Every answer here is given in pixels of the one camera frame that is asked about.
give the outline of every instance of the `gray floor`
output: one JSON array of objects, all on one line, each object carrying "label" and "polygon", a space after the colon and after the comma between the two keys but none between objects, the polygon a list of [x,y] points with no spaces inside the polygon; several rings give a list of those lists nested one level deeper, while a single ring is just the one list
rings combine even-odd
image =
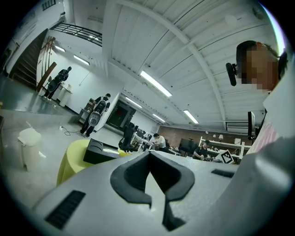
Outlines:
[{"label": "gray floor", "polygon": [[58,105],[55,101],[43,100],[33,89],[13,81],[4,75],[0,75],[0,101],[3,102],[2,109],[21,112],[42,113],[51,115],[75,115],[70,110],[59,107],[58,110],[52,107]]},{"label": "gray floor", "polygon": [[[0,101],[3,102],[2,113],[6,115],[5,123],[10,122],[13,124],[6,126],[2,132],[4,180],[11,195],[17,201],[31,208],[42,196],[56,187],[59,166],[67,147],[73,141],[83,139],[79,132],[66,136],[65,129],[60,131],[59,125],[66,127],[68,131],[79,131],[81,125],[67,123],[69,121],[68,117],[73,116],[71,111],[60,106],[57,107],[57,110],[54,109],[52,106],[54,101],[51,103],[43,101],[34,90],[1,75]],[[37,168],[30,172],[26,171],[21,165],[20,148],[18,146],[19,132],[28,128],[26,125],[27,120],[42,135],[40,146],[42,155],[39,157]],[[98,132],[92,133],[90,138],[118,147],[122,134],[102,128]],[[152,175],[147,178],[146,193],[153,199],[151,211],[156,218],[161,220],[163,218],[165,196]]]},{"label": "gray floor", "polygon": [[[69,131],[79,131],[80,125],[64,124]],[[4,168],[7,186],[21,203],[31,208],[45,193],[56,186],[59,165],[67,147],[75,140],[83,139],[77,133],[71,136],[64,134],[57,126],[36,129],[42,135],[40,152],[46,157],[40,157],[38,168],[27,172],[21,167],[18,139],[21,129],[3,130]],[[112,146],[118,146],[121,136],[102,128],[92,133],[91,138]]]}]

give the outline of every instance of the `window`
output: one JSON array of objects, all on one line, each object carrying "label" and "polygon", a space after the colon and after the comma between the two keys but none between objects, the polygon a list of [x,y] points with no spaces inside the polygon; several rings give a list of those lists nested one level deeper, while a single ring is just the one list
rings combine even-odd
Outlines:
[{"label": "window", "polygon": [[55,5],[55,0],[49,0],[42,4],[42,9],[45,11],[46,9],[50,8],[51,6]]}]

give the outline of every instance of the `brick wall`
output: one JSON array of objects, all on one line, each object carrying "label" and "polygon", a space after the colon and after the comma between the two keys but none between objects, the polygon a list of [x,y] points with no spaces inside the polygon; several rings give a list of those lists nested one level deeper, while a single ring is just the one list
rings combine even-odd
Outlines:
[{"label": "brick wall", "polygon": [[[194,130],[183,130],[183,129],[176,129],[171,127],[164,127],[160,126],[158,133],[162,135],[165,139],[168,140],[170,146],[178,147],[180,144],[181,139],[189,139],[192,138],[194,142],[199,143],[201,137],[203,139],[213,140],[214,133],[206,134],[205,132],[201,131],[194,131]],[[219,141],[218,137],[221,133],[215,133],[216,138],[215,141]],[[241,138],[239,135],[229,135],[229,134],[222,134],[223,140],[222,142],[227,143],[234,143],[235,138]],[[241,138],[241,142],[245,142],[245,145],[252,145],[252,141],[248,140],[248,138],[244,137]]]}]

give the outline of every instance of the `black box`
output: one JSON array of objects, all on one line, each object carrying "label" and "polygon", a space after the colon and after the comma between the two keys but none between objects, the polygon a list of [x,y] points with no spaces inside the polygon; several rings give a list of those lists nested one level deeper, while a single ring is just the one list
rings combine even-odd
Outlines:
[{"label": "black box", "polygon": [[83,161],[91,164],[98,164],[119,157],[120,155],[117,148],[95,139],[90,139]]}]

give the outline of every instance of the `air conditioner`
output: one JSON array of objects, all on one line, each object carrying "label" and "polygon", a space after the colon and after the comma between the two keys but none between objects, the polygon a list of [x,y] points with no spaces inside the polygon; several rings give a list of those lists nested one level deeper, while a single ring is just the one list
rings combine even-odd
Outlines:
[{"label": "air conditioner", "polygon": [[248,122],[226,123],[226,128],[227,128],[227,131],[231,133],[247,134]]}]

